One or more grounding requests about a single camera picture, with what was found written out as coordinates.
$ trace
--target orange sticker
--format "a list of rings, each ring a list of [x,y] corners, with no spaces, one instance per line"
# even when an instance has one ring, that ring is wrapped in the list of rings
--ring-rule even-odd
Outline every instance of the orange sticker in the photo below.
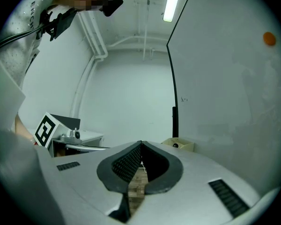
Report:
[[[263,40],[269,46],[274,46],[276,44],[276,38],[271,32],[263,34]]]

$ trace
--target white pipe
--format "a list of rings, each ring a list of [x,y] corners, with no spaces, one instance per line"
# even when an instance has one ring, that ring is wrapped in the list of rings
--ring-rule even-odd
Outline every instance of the white pipe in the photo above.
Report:
[[[72,107],[71,107],[71,112],[70,112],[70,117],[71,118],[78,118],[78,112],[79,112],[79,108],[80,108],[80,104],[81,104],[81,99],[82,99],[82,95],[83,92],[85,90],[85,84],[87,82],[87,78],[92,70],[93,67],[93,63],[95,61],[95,56],[92,56],[92,58],[90,59],[89,63],[87,64],[87,66],[85,67],[81,79],[78,83],[74,98],[73,98],[73,102],[72,102]]]
[[[99,62],[103,62],[104,59],[101,58],[101,59],[97,59],[94,63],[94,65],[91,67],[91,70],[87,76],[87,79],[86,79],[86,82],[85,82],[85,85],[84,85],[84,88],[83,88],[83,91],[81,92],[81,99],[80,99],[80,103],[79,103],[79,106],[77,106],[78,110],[77,110],[77,117],[79,117],[79,114],[80,114],[80,108],[81,108],[81,104],[83,103],[83,99],[84,99],[84,93],[85,93],[85,88],[89,86],[89,82],[96,70],[96,67],[98,65]]]
[[[153,59],[154,51],[155,51],[155,49],[152,49],[152,57],[151,57],[151,60]]]
[[[86,30],[87,30],[87,32],[88,32],[88,34],[89,34],[89,36],[90,36],[90,39],[92,40],[92,42],[93,42],[93,44],[94,44],[94,46],[95,46],[95,49],[96,49],[97,53],[98,53],[99,55],[102,55],[101,50],[100,50],[100,48],[99,48],[99,46],[98,46],[98,43],[97,43],[97,41],[96,41],[96,39],[95,39],[95,37],[94,37],[94,33],[93,33],[92,29],[90,28],[90,26],[87,26],[87,25],[86,25],[86,24],[88,24],[88,22],[87,22],[87,20],[86,20],[85,13],[86,13],[86,12],[80,13],[82,22],[84,23],[84,25],[85,25],[85,27],[86,27]]]
[[[146,49],[150,49],[152,45],[148,45],[146,46]],[[143,49],[143,44],[140,43],[128,43],[128,44],[120,44],[118,46],[115,47],[110,47],[108,48],[108,51],[117,51],[117,50],[139,50],[139,49]],[[164,52],[164,53],[168,53],[167,47],[166,45],[159,45],[159,44],[154,44],[154,50],[155,52]]]
[[[138,15],[139,15],[139,30],[138,30],[138,35],[140,36],[141,35],[141,5],[140,5],[140,3],[138,2],[137,3],[138,5],[138,9],[139,9],[139,12],[138,12]]]
[[[149,23],[149,11],[150,11],[150,0],[147,0],[147,19],[146,19],[146,26],[145,26],[144,55],[142,57],[143,61],[145,61],[145,56],[146,56],[146,43],[147,43],[147,32],[148,32],[148,23]]]
[[[100,42],[100,44],[101,44],[101,47],[102,47],[102,49],[103,49],[103,51],[104,51],[104,54],[103,54],[103,55],[102,55],[102,54],[99,54],[99,56],[96,56],[96,59],[101,59],[101,58],[104,59],[104,58],[107,58],[107,57],[108,57],[108,51],[107,51],[106,45],[105,45],[105,43],[104,43],[104,41],[103,41],[101,32],[100,32],[100,30],[99,30],[99,27],[98,27],[98,24],[97,24],[97,21],[96,21],[96,19],[95,19],[95,16],[94,16],[93,12],[89,12],[89,17],[90,17],[90,20],[91,20],[91,22],[92,22],[92,24],[93,24],[93,27],[94,27],[95,32],[96,32],[96,34],[97,34],[97,37],[98,37],[98,39],[99,39],[99,42]]]
[[[84,22],[83,22],[83,20],[82,20],[82,18],[81,18],[81,14],[80,14],[80,13],[78,14],[78,18],[79,18],[80,24],[81,24],[81,26],[82,26],[83,32],[84,32],[84,34],[85,34],[85,36],[86,36],[86,38],[87,38],[87,40],[88,40],[88,42],[89,42],[89,46],[90,46],[91,49],[93,50],[93,54],[95,54],[94,46],[93,46],[92,42],[90,41],[89,33],[88,33],[87,30],[86,30],[85,24],[84,24]]]
[[[125,42],[129,39],[133,39],[133,38],[144,39],[145,37],[143,37],[143,36],[130,36],[130,37],[127,37],[127,38],[123,38],[122,40],[119,40],[118,42],[115,42],[114,44],[110,44],[107,47],[115,47],[116,45],[119,45],[119,44],[121,44],[121,43],[123,43],[123,42]],[[159,38],[159,37],[148,37],[147,36],[147,39],[160,40],[160,41],[165,41],[165,42],[168,41],[167,39]]]

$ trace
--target black vent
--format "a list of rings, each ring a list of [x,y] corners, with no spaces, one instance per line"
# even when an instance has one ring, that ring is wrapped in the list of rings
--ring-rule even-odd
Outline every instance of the black vent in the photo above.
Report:
[[[71,162],[71,163],[66,163],[66,164],[62,164],[62,165],[57,165],[57,169],[60,171],[63,171],[66,169],[77,167],[77,166],[80,166],[80,164],[78,162]]]
[[[125,182],[130,182],[141,164],[141,146],[112,163],[113,172]]]
[[[248,205],[223,180],[210,182],[209,185],[234,218],[249,209]]]

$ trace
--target pipe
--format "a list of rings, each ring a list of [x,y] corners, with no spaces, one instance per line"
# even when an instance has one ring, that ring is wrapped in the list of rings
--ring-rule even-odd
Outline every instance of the pipe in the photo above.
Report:
[[[95,32],[96,32],[96,34],[97,34],[97,37],[98,37],[98,39],[99,39],[99,42],[100,42],[100,44],[101,44],[101,47],[102,47],[102,49],[103,49],[103,51],[104,51],[104,54],[102,55],[102,54],[100,53],[99,56],[96,56],[96,59],[104,59],[104,58],[107,58],[107,57],[108,57],[108,51],[107,51],[106,45],[105,45],[105,43],[104,43],[104,41],[103,41],[101,32],[100,32],[100,30],[99,30],[99,27],[98,27],[98,24],[97,24],[97,21],[96,21],[96,19],[95,19],[95,16],[94,16],[93,12],[89,12],[89,17],[90,17],[90,20],[91,20],[91,22],[92,22],[92,24],[93,24],[93,27],[94,27]]]
[[[149,11],[150,11],[150,0],[147,0],[147,20],[146,20],[146,26],[145,26],[144,55],[142,57],[143,61],[145,61],[145,56],[146,56],[146,44],[147,44],[147,32],[148,32],[148,23],[149,23]]]
[[[88,40],[88,42],[89,42],[89,46],[90,46],[91,49],[93,50],[93,54],[95,54],[94,46],[93,46],[93,44],[92,44],[91,41],[90,41],[89,33],[87,32],[87,29],[86,29],[86,27],[85,27],[85,24],[84,24],[82,18],[81,18],[81,14],[80,14],[80,13],[78,13],[78,18],[79,18],[79,21],[80,21],[80,23],[81,23],[83,32],[84,32],[84,34],[85,34],[85,36],[86,36],[86,38],[87,38],[87,40]]]
[[[76,89],[76,92],[75,92],[75,95],[73,98],[73,102],[72,102],[72,107],[71,107],[71,112],[70,112],[71,118],[78,118],[81,99],[82,99],[83,92],[85,90],[85,84],[86,84],[87,78],[92,70],[94,61],[95,61],[95,56],[92,56],[81,75],[81,78],[78,83],[78,86],[77,86],[77,89]]]
[[[102,61],[104,61],[104,59],[101,58],[101,59],[95,60],[95,56],[93,56],[90,59],[86,68],[84,69],[84,72],[81,76],[80,82],[77,86],[77,90],[74,95],[71,112],[70,112],[71,118],[79,117],[81,102],[82,102],[82,99],[84,96],[85,88],[87,87],[88,81],[92,77],[92,75],[97,67],[97,64]]]
[[[120,44],[116,47],[111,47],[108,49],[108,51],[118,51],[118,50],[139,50],[143,49],[143,44],[134,43],[134,44]],[[168,54],[168,50],[166,46],[161,45],[154,45],[154,52],[162,52]]]
[[[104,59],[103,58],[100,58],[100,59],[97,59],[94,63],[94,65],[91,67],[91,70],[86,78],[86,82],[84,84],[84,87],[83,87],[83,91],[81,92],[81,99],[80,99],[80,102],[79,102],[79,106],[77,106],[78,110],[77,110],[77,117],[79,117],[79,114],[80,114],[80,108],[81,108],[81,103],[83,101],[83,98],[84,98],[84,93],[85,93],[85,88],[89,86],[89,82],[91,80],[91,77],[93,76],[95,70],[96,70],[96,67],[98,65],[99,62],[103,62]]]
[[[86,27],[86,30],[87,30],[88,34],[90,35],[90,38],[91,38],[91,40],[92,40],[92,42],[93,42],[93,44],[95,46],[97,54],[102,55],[101,50],[100,50],[100,48],[98,46],[98,43],[97,43],[97,41],[96,41],[96,39],[94,37],[94,33],[93,33],[92,29],[90,28],[90,26],[86,26],[86,24],[88,24],[88,23],[86,21],[85,12],[84,13],[80,13],[80,16],[81,16],[82,22],[84,23],[84,25]]]
[[[66,148],[70,148],[70,149],[74,149],[74,150],[79,150],[82,152],[95,152],[95,151],[102,151],[108,148],[104,148],[104,147],[89,147],[89,146],[84,146],[83,144],[66,144],[65,145]]]
[[[139,9],[139,12],[138,12],[138,16],[139,16],[138,35],[140,36],[141,35],[141,5],[140,5],[139,2],[137,4],[138,4],[137,6],[138,6],[138,9]]]
[[[151,60],[153,59],[154,52],[155,52],[155,49],[152,49],[152,56],[151,56]]]
[[[123,38],[122,40],[119,40],[118,42],[115,42],[113,44],[110,44],[107,47],[115,47],[116,45],[119,45],[119,44],[121,44],[121,43],[123,43],[123,42],[125,42],[129,39],[133,39],[133,38],[144,39],[145,37],[143,37],[143,36],[130,36],[130,37],[127,37],[127,38]],[[148,37],[147,36],[147,39],[160,40],[160,41],[165,41],[165,42],[168,41],[167,39],[159,38],[159,37]]]

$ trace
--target white table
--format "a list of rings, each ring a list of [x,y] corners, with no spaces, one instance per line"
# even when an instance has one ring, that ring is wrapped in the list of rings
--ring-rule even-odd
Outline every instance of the white table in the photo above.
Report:
[[[36,129],[27,129],[31,134],[34,134]],[[104,134],[91,132],[87,130],[79,130],[80,132],[80,139],[82,140],[83,144],[89,145],[89,146],[102,146],[102,140]]]

